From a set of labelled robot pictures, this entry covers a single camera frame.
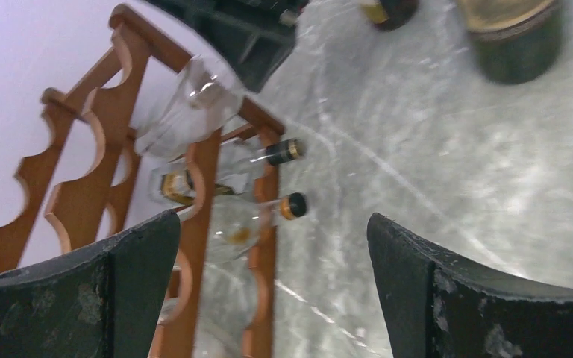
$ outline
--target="wooden wine rack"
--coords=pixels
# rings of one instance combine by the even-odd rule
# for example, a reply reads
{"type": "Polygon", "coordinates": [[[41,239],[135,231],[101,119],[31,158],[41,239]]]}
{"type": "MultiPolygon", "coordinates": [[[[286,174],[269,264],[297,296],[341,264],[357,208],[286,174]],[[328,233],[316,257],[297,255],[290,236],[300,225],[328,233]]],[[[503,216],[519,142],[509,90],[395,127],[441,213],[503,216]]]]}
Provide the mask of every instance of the wooden wine rack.
{"type": "MultiPolygon", "coordinates": [[[[95,241],[105,208],[111,212],[110,234],[123,230],[140,166],[140,156],[133,150],[135,134],[129,122],[146,64],[154,57],[179,72],[192,55],[126,4],[115,7],[109,26],[113,29],[111,49],[71,91],[64,94],[50,88],[43,93],[42,117],[53,137],[45,151],[24,157],[16,171],[15,176],[26,191],[27,204],[16,219],[0,227],[0,273],[19,265],[75,119],[84,120],[92,128],[97,150],[95,161],[83,177],[53,188],[45,218],[56,230],[63,253],[95,241]],[[120,71],[120,84],[102,88],[120,71]],[[122,156],[130,167],[122,182],[113,186],[113,176],[122,156]]],[[[168,295],[178,292],[180,304],[168,323],[157,326],[150,357],[192,356],[214,194],[214,185],[207,184],[215,181],[220,142],[258,135],[267,146],[278,142],[284,133],[283,125],[249,98],[243,100],[239,115],[247,125],[225,135],[218,130],[208,139],[190,145],[186,152],[197,195],[190,217],[181,223],[177,252],[181,277],[174,277],[171,283],[176,284],[169,287],[168,295]]],[[[254,185],[254,195],[259,202],[278,197],[277,168],[265,167],[264,175],[254,185]]],[[[264,227],[258,244],[249,253],[248,265],[256,277],[259,297],[254,319],[242,336],[244,357],[270,358],[272,355],[275,240],[275,228],[264,227]]]]}

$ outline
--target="wooden rack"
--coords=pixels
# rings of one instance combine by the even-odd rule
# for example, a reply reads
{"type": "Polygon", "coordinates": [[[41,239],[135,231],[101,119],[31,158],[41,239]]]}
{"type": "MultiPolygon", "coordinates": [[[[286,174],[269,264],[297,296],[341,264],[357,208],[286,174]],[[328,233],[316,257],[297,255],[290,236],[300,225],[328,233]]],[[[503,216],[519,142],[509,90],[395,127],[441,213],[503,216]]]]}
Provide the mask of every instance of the wooden rack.
{"type": "MultiPolygon", "coordinates": [[[[115,7],[109,26],[113,29],[111,49],[71,91],[64,94],[50,88],[43,93],[42,117],[53,139],[42,153],[23,158],[16,171],[15,176],[26,191],[27,205],[16,219],[0,227],[0,273],[19,265],[75,119],[84,120],[92,128],[97,144],[95,161],[83,177],[53,188],[45,218],[56,230],[63,253],[95,241],[105,208],[111,213],[110,234],[124,228],[141,159],[133,150],[135,134],[129,122],[146,64],[154,57],[179,72],[192,55],[126,4],[115,7]],[[120,84],[102,88],[120,71],[120,84]],[[122,182],[113,186],[121,156],[130,167],[122,182]]],[[[190,217],[181,224],[177,252],[181,277],[171,280],[176,284],[169,287],[168,293],[169,297],[178,296],[180,304],[169,323],[157,326],[150,357],[192,356],[214,192],[214,185],[208,183],[215,181],[219,143],[237,136],[248,139],[258,135],[267,146],[278,142],[284,133],[283,125],[249,98],[244,99],[239,115],[247,125],[225,135],[218,130],[208,139],[190,145],[185,154],[197,195],[190,217]]],[[[265,167],[264,175],[256,180],[254,195],[259,202],[278,197],[277,168],[265,167]]],[[[258,244],[249,253],[248,265],[256,277],[259,297],[254,319],[242,336],[244,357],[272,355],[275,237],[275,227],[263,228],[258,244]]]]}

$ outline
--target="countertop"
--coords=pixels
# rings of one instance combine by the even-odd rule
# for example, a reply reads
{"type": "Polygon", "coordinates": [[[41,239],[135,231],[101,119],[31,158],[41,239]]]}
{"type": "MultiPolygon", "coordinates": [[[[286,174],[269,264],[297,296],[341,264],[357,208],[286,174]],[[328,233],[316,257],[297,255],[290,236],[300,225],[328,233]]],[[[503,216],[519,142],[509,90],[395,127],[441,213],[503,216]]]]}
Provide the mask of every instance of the countertop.
{"type": "MultiPolygon", "coordinates": [[[[495,269],[573,287],[565,2],[562,55],[518,86],[479,73],[452,1],[422,1],[388,33],[350,0],[306,8],[298,48],[258,95],[309,147],[281,167],[282,194],[316,198],[279,230],[275,358],[392,356],[366,242],[374,212],[495,269]]],[[[243,266],[207,267],[205,315],[236,321],[226,312],[244,292],[243,266]]]]}

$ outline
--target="black bottle cap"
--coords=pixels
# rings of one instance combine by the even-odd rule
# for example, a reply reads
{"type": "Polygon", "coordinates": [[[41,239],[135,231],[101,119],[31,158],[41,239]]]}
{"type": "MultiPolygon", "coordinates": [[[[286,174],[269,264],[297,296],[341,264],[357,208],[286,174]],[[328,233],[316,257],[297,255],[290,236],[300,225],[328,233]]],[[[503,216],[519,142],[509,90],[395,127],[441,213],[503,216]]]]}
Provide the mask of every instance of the black bottle cap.
{"type": "Polygon", "coordinates": [[[185,172],[184,178],[188,189],[194,190],[194,180],[192,180],[192,175],[190,175],[190,171],[186,169],[184,172],[185,172]]]}
{"type": "Polygon", "coordinates": [[[308,211],[306,196],[301,192],[294,192],[285,197],[283,216],[287,219],[301,218],[308,211]]]}
{"type": "Polygon", "coordinates": [[[265,149],[266,160],[272,166],[290,162],[304,156],[304,143],[296,138],[283,140],[265,149]]]}

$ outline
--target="wall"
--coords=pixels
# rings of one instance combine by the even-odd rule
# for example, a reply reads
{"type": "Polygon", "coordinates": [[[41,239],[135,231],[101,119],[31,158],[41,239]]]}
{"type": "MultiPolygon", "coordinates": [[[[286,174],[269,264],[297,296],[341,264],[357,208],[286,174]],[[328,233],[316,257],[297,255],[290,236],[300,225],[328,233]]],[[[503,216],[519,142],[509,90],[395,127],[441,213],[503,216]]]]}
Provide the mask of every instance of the wall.
{"type": "MultiPolygon", "coordinates": [[[[0,226],[23,208],[21,185],[13,178],[21,157],[41,152],[48,143],[48,129],[39,114],[40,94],[47,87],[68,91],[110,47],[108,17],[118,4],[112,0],[0,0],[0,226]]],[[[193,53],[210,51],[189,28],[141,1],[129,5],[193,53]]],[[[146,71],[133,123],[143,120],[157,95],[174,83],[175,76],[156,60],[146,71]]],[[[116,84],[118,77],[111,81],[116,84]]],[[[51,186],[82,176],[93,162],[94,140],[90,129],[76,122],[66,143],[51,186]]],[[[149,169],[143,161],[127,225],[165,209],[148,200],[149,169]]],[[[116,176],[121,177],[120,163],[116,176]]],[[[106,236],[108,217],[98,238],[106,236]]],[[[55,257],[60,246],[51,225],[39,218],[21,266],[55,257]]]]}

